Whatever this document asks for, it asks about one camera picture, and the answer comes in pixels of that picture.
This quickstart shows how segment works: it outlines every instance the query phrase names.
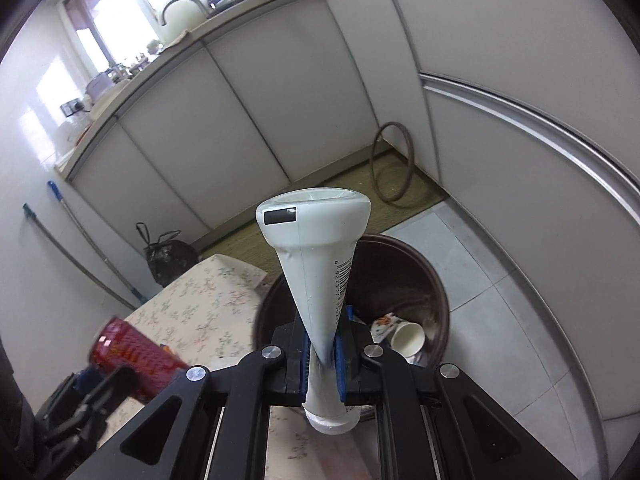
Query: floor mat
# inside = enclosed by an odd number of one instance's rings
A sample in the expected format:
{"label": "floor mat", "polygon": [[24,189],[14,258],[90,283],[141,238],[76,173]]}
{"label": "floor mat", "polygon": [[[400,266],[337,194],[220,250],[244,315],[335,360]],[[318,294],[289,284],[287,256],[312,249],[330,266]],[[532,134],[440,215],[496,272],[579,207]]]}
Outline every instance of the floor mat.
{"label": "floor mat", "polygon": [[[395,150],[380,155],[375,163],[380,188],[392,195],[404,181],[406,159]],[[371,200],[371,216],[367,233],[381,233],[396,224],[441,202],[447,193],[433,180],[416,170],[411,186],[395,205],[382,202],[373,191],[369,176],[369,163],[364,162],[322,183],[327,187],[343,187],[359,191]],[[203,258],[212,254],[226,254],[277,276],[282,272],[275,251],[267,244],[258,224],[253,221],[221,238],[202,252]]]}

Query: black bag strap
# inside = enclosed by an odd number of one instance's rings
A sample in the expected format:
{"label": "black bag strap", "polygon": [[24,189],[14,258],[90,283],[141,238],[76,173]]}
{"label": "black bag strap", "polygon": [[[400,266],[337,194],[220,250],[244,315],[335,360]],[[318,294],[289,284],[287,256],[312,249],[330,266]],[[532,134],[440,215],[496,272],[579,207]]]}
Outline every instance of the black bag strap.
{"label": "black bag strap", "polygon": [[136,222],[136,231],[138,231],[140,237],[145,241],[146,246],[149,247],[149,245],[151,245],[151,236],[149,235],[149,229],[146,227],[146,224],[144,222]]}
{"label": "black bag strap", "polygon": [[182,231],[179,230],[175,230],[175,231],[167,231],[165,233],[162,233],[159,237],[158,237],[158,241],[156,242],[157,245],[160,244],[164,244],[166,242],[168,242],[169,240],[173,240],[175,237],[177,237],[177,235],[179,235]]}

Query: barcode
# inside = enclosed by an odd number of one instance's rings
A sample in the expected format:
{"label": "barcode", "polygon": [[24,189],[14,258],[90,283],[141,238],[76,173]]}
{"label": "barcode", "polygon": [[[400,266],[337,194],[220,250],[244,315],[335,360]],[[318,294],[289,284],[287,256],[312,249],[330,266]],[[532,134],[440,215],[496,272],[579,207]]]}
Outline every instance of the barcode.
{"label": "barcode", "polygon": [[351,270],[351,258],[344,263],[337,264],[335,269],[335,283],[337,285],[338,298],[342,302],[344,293],[347,291],[347,281]]}

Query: coiled hose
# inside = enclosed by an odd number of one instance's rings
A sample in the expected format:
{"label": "coiled hose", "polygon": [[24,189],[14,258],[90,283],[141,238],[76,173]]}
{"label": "coiled hose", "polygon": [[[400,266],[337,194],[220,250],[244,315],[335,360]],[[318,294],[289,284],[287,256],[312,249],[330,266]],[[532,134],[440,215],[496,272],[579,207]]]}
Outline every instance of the coiled hose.
{"label": "coiled hose", "polygon": [[[400,187],[400,189],[397,192],[393,193],[393,195],[391,196],[385,196],[382,194],[382,192],[380,191],[380,187],[378,186],[378,179],[373,169],[373,160],[376,155],[376,145],[380,140],[380,138],[382,137],[382,132],[386,130],[389,126],[395,126],[398,130],[400,130],[400,132],[402,133],[402,136],[404,137],[404,143],[406,144],[406,150],[407,150],[407,156],[406,156],[407,168],[406,168],[406,176],[404,178],[404,182],[402,183],[402,186]],[[371,145],[371,154],[369,155],[369,169],[371,174],[371,184],[373,186],[373,190],[376,192],[376,195],[378,195],[380,200],[386,203],[396,202],[400,200],[409,189],[409,186],[411,185],[411,179],[414,176],[414,168],[415,168],[414,141],[411,138],[411,134],[409,133],[409,130],[406,128],[406,126],[404,126],[404,124],[402,123],[397,123],[395,121],[389,121],[388,123],[385,123],[382,126],[380,126],[380,128],[376,132],[376,136],[373,138],[373,143]]]}

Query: red thermos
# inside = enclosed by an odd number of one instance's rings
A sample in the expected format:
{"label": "red thermos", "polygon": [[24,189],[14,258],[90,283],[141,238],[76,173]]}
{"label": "red thermos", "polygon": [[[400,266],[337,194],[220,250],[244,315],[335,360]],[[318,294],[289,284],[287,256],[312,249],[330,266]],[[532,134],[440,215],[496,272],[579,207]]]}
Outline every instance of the red thermos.
{"label": "red thermos", "polygon": [[143,404],[172,381],[176,370],[189,368],[187,363],[117,317],[113,317],[98,335],[91,348],[89,362],[103,375],[110,374],[118,366],[133,368],[140,380],[134,397]]}

